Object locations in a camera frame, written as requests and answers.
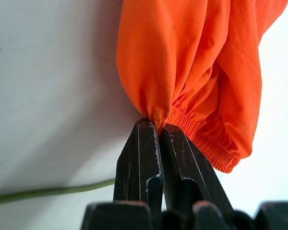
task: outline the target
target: white wall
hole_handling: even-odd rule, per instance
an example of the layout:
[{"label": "white wall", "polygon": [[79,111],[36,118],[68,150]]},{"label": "white wall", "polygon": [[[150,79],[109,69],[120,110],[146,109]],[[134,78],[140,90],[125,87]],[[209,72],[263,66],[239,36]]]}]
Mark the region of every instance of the white wall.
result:
[{"label": "white wall", "polygon": [[[114,176],[140,117],[120,86],[121,0],[0,0],[0,194]],[[254,214],[288,199],[288,7],[260,45],[263,94],[251,157],[221,183]],[[74,230],[113,187],[0,206],[0,230]]]}]

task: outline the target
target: green cable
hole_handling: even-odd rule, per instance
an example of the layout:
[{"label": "green cable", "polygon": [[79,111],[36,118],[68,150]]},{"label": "green cable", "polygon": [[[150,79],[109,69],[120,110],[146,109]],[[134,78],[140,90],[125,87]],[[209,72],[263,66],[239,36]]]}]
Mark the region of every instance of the green cable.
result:
[{"label": "green cable", "polygon": [[0,195],[0,204],[15,202],[25,199],[31,199],[41,196],[57,196],[63,194],[71,194],[71,193],[80,193],[80,192],[87,192],[92,191],[95,189],[103,188],[109,185],[114,184],[115,179],[110,179],[106,181],[101,181],[94,184],[86,184],[80,186],[71,186],[71,187],[59,187],[59,188],[46,188],[46,189],[38,189],[32,191],[25,191],[7,195]]}]

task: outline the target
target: elastic cuff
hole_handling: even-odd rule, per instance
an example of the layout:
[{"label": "elastic cuff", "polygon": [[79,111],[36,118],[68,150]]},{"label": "elastic cuff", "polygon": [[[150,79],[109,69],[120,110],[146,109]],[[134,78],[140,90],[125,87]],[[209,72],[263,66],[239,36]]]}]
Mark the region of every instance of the elastic cuff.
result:
[{"label": "elastic cuff", "polygon": [[198,124],[178,108],[172,107],[167,123],[178,126],[217,170],[229,173],[239,163],[240,159],[229,155],[222,147],[203,136]]}]

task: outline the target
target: orange garment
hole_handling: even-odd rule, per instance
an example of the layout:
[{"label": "orange garment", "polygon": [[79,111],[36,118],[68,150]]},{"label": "orange garment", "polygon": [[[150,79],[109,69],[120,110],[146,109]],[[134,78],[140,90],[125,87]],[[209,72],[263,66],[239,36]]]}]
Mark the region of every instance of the orange garment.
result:
[{"label": "orange garment", "polygon": [[124,0],[117,48],[135,107],[179,126],[229,173],[252,152],[261,97],[258,45],[288,0]]}]

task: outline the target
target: gathered fabric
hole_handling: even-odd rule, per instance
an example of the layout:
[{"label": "gathered fabric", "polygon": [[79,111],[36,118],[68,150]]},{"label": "gathered fabric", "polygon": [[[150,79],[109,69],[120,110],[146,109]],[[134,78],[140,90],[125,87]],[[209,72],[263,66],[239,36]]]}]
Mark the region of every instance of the gathered fabric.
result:
[{"label": "gathered fabric", "polygon": [[121,83],[158,132],[179,126],[218,170],[252,152],[258,45],[288,0],[124,0]]}]

